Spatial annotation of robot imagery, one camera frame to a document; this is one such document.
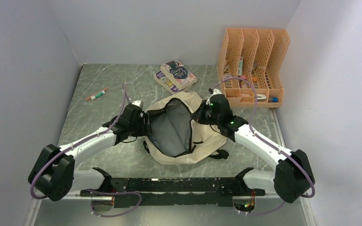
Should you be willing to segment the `beige canvas backpack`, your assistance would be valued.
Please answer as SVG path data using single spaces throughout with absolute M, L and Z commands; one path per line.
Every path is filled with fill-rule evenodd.
M 195 164 L 207 157 L 227 159 L 222 149 L 227 138 L 216 126 L 199 124 L 191 118 L 202 98 L 196 92 L 179 92 L 147 108 L 151 133 L 144 137 L 145 150 L 165 165 Z

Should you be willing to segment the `floral Little Women book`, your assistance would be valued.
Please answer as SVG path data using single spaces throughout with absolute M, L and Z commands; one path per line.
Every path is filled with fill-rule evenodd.
M 160 70 L 178 89 L 188 88 L 198 81 L 197 77 L 178 60 L 162 64 Z

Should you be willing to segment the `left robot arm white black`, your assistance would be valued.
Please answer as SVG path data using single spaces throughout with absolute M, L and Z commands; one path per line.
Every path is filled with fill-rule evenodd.
M 49 144 L 41 151 L 30 175 L 30 194 L 35 199 L 59 201 L 69 192 L 86 190 L 104 196 L 113 192 L 112 177 L 104 170 L 76 168 L 99 152 L 146 134 L 143 102 L 133 101 L 119 115 L 93 133 L 72 143 Z

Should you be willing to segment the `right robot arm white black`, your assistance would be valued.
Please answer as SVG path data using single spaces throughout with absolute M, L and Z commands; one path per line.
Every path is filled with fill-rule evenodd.
M 265 137 L 244 118 L 236 116 L 223 94 L 212 94 L 203 100 L 191 115 L 203 125 L 215 125 L 224 137 L 256 153 L 272 171 L 251 169 L 236 181 L 235 188 L 241 195 L 253 189 L 275 192 L 284 202 L 293 203 L 300 197 L 315 195 L 315 179 L 307 154 L 276 144 Z

